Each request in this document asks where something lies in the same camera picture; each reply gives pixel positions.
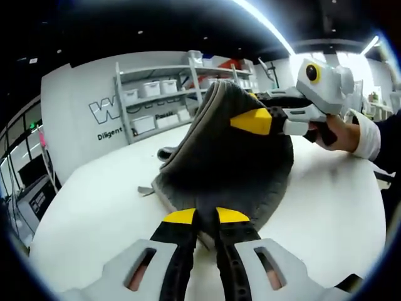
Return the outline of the person's right hand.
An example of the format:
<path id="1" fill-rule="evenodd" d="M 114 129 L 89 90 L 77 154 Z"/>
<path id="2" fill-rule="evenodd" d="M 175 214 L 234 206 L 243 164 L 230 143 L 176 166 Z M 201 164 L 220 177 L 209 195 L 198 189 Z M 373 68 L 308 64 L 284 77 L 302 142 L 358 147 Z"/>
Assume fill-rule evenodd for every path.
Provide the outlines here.
<path id="1" fill-rule="evenodd" d="M 317 134 L 315 143 L 328 151 L 346 151 L 354 153 L 360 141 L 360 126 L 347 124 L 341 118 L 334 115 L 327 115 L 326 124 L 336 135 L 337 140 L 332 145 L 326 145 L 320 133 Z"/>

